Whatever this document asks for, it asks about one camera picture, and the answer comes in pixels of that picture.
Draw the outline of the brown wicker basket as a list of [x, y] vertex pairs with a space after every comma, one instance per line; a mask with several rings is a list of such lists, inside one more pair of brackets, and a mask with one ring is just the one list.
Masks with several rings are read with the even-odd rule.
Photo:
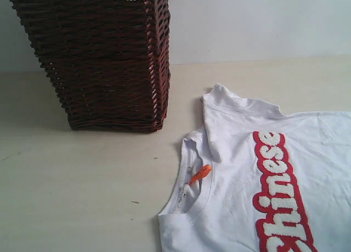
[[168, 0], [10, 1], [72, 129], [162, 128]]

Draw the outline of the white t-shirt red lettering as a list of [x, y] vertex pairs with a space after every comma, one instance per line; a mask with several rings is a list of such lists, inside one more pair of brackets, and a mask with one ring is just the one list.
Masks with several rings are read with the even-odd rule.
[[350, 251], [350, 112], [284, 115], [220, 84], [202, 105], [158, 215], [163, 251]]

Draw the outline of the orange clothing tag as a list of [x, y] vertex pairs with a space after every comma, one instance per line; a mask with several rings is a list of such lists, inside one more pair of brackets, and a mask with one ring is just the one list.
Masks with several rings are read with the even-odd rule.
[[207, 164], [207, 165], [203, 166], [196, 174], [194, 174], [191, 177], [191, 179], [190, 179], [188, 184], [192, 185], [196, 181], [205, 178], [211, 171], [212, 171], [212, 166], [211, 165]]

